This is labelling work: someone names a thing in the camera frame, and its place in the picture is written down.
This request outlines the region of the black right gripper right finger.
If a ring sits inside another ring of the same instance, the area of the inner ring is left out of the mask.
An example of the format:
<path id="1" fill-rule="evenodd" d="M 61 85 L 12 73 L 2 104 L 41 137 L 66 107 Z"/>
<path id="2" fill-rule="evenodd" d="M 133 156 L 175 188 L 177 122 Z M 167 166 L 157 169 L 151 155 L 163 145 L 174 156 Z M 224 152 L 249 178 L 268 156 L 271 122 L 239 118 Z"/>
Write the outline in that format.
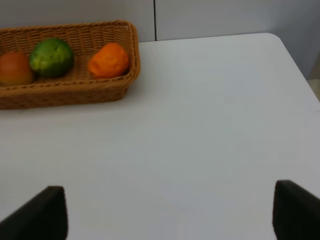
<path id="1" fill-rule="evenodd" d="M 272 226 L 278 240 L 318 240 L 320 199 L 291 180 L 278 180 Z"/>

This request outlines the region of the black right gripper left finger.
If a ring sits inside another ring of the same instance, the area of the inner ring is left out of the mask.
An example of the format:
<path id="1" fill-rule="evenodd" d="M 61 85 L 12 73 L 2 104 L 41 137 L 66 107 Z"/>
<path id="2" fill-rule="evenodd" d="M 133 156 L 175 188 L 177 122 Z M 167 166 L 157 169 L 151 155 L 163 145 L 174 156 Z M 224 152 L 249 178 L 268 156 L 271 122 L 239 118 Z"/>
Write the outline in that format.
<path id="1" fill-rule="evenodd" d="M 2 240 L 65 240 L 68 210 L 65 189 L 48 186 L 0 222 Z"/>

